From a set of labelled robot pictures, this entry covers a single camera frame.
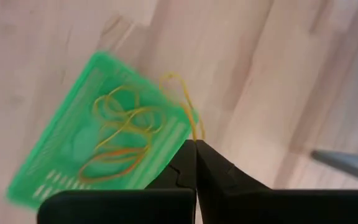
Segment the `orange rubber band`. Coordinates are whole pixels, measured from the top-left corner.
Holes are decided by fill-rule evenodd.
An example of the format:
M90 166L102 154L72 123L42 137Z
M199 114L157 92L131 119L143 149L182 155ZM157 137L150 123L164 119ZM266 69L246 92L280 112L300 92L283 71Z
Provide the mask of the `orange rubber band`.
M135 169L138 164L142 161L142 159L145 157L146 153L148 152L148 149L144 148L125 148L120 149L117 151L109 151L104 152L101 154L98 154L94 157L92 157L88 162L86 162L79 170L78 172L78 178L84 182L84 183L96 183L96 182L104 182L107 180L116 179L119 177L122 177L129 172L131 172L133 169ZM95 161L100 162L112 162L112 163L120 163L125 161L131 161L134 160L134 162L127 167L125 170L122 170L116 174L107 175L107 176L100 176L100 177L88 177L84 175L85 169Z

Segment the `yellow rubber band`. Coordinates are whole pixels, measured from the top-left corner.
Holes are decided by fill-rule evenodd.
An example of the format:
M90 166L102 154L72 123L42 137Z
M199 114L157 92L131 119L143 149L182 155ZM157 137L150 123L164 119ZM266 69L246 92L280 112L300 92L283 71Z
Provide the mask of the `yellow rubber band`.
M129 85L97 97L92 106L96 119L106 123L130 123L140 111L140 93Z
M188 87L182 79L182 77L175 73L167 73L166 75L163 75L159 80L159 88L162 91L162 93L167 94L167 92L164 90L164 83L168 80L175 79L178 80L181 89L183 90L183 95L185 97L185 103L183 101L175 101L180 105L180 107L183 109L184 113L186 114L189 124L191 126L191 134L194 141L197 140L205 140L206 137L206 131L204 128L204 122L201 117L201 115L197 112L196 108L193 105L193 102L191 100Z
M161 132L167 122L166 114L153 106L115 111L108 106L100 110L98 105L94 105L93 113L102 122L101 130L111 131L111 134L100 140L94 149L105 149L107 154L145 154L151 148L155 135ZM124 139L125 134L141 136L145 144L134 146L133 139Z

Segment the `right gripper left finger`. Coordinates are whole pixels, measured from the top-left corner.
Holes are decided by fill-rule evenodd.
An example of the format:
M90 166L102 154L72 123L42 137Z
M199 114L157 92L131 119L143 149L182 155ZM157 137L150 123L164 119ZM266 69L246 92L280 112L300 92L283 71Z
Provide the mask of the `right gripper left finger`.
M65 190L46 199L37 224L194 224L196 146L187 140L141 190Z

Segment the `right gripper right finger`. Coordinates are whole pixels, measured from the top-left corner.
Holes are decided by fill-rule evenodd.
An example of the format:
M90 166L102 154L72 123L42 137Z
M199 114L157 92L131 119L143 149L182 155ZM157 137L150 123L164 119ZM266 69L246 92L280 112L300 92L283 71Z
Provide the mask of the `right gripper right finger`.
M358 190L271 189L204 141L196 149L204 224L358 224Z

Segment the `grey perforated metal riser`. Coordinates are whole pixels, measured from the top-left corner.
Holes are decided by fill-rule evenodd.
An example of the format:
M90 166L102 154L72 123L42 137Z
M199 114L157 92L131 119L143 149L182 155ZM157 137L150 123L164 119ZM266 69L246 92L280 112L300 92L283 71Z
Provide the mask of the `grey perforated metal riser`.
M310 152L310 157L322 164L358 178L358 154L318 149Z

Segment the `green plastic basket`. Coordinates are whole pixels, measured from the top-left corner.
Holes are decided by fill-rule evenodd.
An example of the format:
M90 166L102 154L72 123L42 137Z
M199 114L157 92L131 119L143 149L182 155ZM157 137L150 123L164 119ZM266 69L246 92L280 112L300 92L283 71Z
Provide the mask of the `green plastic basket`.
M78 178L80 168L92 157L106 152L95 151L100 140L111 131L101 130L102 122L92 114L92 106L101 95L121 85L133 86L140 93L140 107L161 109L167 122L155 135L145 157L128 174L104 182L84 183ZM176 100L162 93L159 85L140 76L119 59L105 52L95 53L44 129L33 150L15 174L6 198L29 208L39 208L47 198L65 190L144 189L173 159L181 145L192 138L188 118ZM145 144L141 136L124 135L133 145ZM92 162L84 171L88 177L116 174L134 160L120 163Z

